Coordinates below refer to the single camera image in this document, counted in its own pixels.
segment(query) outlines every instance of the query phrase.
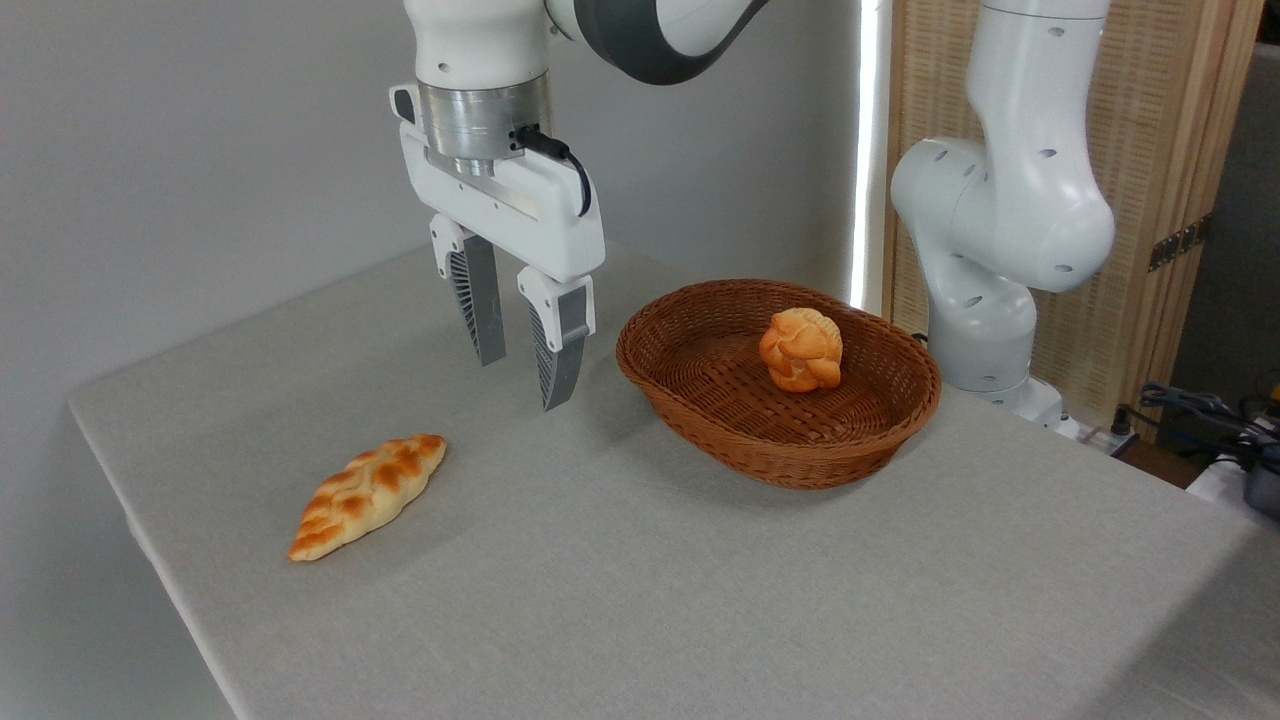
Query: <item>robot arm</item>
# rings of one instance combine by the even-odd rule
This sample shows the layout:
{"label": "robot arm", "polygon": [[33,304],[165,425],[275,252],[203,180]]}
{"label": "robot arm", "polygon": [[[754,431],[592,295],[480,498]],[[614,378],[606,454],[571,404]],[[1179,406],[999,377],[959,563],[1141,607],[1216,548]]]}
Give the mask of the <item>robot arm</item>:
{"label": "robot arm", "polygon": [[1084,111],[1110,0],[983,0],[966,76],[986,146],[931,138],[902,156],[892,200],[929,293],[943,379],[1050,427],[1056,391],[1029,377],[1036,304],[1101,269],[1115,219],[1089,165]]}
{"label": "robot arm", "polygon": [[768,0],[547,0],[563,32],[635,79],[676,85],[728,49]]}
{"label": "robot arm", "polygon": [[481,365],[506,355],[494,246],[527,264],[543,407],[568,400],[595,332],[590,273],[604,261],[594,186],[550,137],[548,42],[584,40],[653,85],[712,65],[768,0],[404,0],[417,82],[390,90],[431,243]]}

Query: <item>metal hinge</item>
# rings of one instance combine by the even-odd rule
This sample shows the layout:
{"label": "metal hinge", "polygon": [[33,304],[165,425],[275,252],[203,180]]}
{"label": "metal hinge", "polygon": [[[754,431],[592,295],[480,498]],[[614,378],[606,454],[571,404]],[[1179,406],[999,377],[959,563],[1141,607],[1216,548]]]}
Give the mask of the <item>metal hinge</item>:
{"label": "metal hinge", "polygon": [[1208,238],[1208,229],[1212,219],[1213,213],[1210,213],[1190,225],[1157,242],[1151,249],[1151,263],[1147,265],[1147,272],[1153,273],[1176,260],[1179,255],[1187,255],[1193,247],[1202,245]]}

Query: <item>braided bread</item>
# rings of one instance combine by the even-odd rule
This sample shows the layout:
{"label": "braided bread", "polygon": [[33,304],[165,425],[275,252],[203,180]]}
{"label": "braided bread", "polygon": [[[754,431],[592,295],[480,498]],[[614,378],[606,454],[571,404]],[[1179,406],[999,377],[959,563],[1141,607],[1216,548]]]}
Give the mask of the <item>braided bread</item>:
{"label": "braided bread", "polygon": [[289,560],[317,560],[394,520],[426,487],[447,445],[440,436],[419,434],[357,455],[316,488]]}

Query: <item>wicker basket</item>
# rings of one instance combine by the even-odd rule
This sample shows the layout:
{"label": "wicker basket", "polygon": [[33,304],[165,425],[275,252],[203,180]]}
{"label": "wicker basket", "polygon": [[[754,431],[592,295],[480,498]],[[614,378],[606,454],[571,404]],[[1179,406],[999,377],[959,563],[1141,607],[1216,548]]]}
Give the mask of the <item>wicker basket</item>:
{"label": "wicker basket", "polygon": [[[759,341],[788,307],[814,307],[840,327],[840,387],[797,395],[769,379]],[[879,470],[942,396],[937,365],[906,332],[774,281],[714,281],[659,297],[622,328],[617,359],[681,437],[740,473],[796,489]]]}

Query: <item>light strip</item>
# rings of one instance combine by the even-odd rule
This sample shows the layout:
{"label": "light strip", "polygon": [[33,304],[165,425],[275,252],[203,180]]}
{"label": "light strip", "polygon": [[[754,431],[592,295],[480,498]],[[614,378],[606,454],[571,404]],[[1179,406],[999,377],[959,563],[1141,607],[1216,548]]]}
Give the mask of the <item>light strip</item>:
{"label": "light strip", "polygon": [[854,174],[854,222],[849,304],[878,311],[879,297],[869,297],[872,270],[868,259],[872,243],[883,246],[884,211],[884,129],[888,123],[888,101],[881,64],[887,49],[883,38],[891,15],[891,0],[861,0],[858,42],[858,141]]}

